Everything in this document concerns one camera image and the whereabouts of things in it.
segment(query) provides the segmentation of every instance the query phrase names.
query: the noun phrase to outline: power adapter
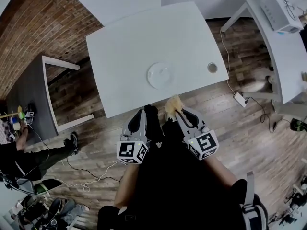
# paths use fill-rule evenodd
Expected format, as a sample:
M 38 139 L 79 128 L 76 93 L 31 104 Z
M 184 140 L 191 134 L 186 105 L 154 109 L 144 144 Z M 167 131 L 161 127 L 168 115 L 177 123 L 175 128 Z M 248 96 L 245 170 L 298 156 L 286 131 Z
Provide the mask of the power adapter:
M 245 98 L 239 94 L 238 92 L 234 95 L 234 99 L 236 100 L 236 102 L 238 102 L 240 104 L 240 106 L 242 107 L 246 107 L 247 105 L 247 100 L 245 100 Z

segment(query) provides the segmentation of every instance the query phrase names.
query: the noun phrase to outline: white plate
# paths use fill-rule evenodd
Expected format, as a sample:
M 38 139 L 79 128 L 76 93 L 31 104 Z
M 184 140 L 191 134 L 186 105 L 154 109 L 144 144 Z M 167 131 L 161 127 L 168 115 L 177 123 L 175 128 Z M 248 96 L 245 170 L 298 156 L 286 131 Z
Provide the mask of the white plate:
M 170 85 L 173 74 L 168 64 L 158 62 L 149 67 L 147 79 L 155 89 L 162 89 Z

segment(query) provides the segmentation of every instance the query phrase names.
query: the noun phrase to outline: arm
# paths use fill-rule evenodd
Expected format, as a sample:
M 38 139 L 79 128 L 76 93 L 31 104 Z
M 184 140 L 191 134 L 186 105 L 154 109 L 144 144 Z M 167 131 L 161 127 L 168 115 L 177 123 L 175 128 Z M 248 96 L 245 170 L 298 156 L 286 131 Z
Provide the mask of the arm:
M 204 160 L 205 164 L 215 175 L 217 180 L 226 188 L 231 188 L 237 181 L 236 176 L 227 169 L 215 156 L 210 156 Z
M 139 173 L 139 164 L 129 164 L 116 192 L 114 206 L 121 209 L 131 201 Z
M 22 135 L 16 141 L 17 151 L 23 150 L 25 148 L 25 143 L 27 141 L 29 133 L 28 125 L 26 125 L 23 121 L 21 121 L 20 124 L 21 124 Z

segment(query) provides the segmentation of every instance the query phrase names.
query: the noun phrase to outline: red brick wall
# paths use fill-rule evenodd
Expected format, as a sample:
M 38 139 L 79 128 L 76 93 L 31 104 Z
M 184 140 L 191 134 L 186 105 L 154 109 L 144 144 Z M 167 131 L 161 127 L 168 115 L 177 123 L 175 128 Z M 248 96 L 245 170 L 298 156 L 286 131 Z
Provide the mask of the red brick wall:
M 12 0 L 0 17 L 0 99 L 37 54 L 76 63 L 101 23 L 77 0 Z

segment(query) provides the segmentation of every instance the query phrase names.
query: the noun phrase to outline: gray table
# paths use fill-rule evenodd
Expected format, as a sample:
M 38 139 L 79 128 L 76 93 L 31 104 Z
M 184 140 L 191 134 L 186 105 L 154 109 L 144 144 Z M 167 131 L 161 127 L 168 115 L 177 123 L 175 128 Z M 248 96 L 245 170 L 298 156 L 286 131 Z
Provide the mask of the gray table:
M 60 126 L 57 124 L 50 100 L 45 64 L 80 69 L 77 65 L 40 54 L 25 69 L 6 97 L 8 113 L 12 111 L 16 113 L 18 106 L 24 110 L 29 103 L 35 105 L 37 113 L 31 126 L 42 140 L 53 138 L 65 129 L 94 118 L 93 115 L 89 115 Z M 31 145 L 38 142 L 40 142 L 39 137 L 32 132 L 27 143 Z

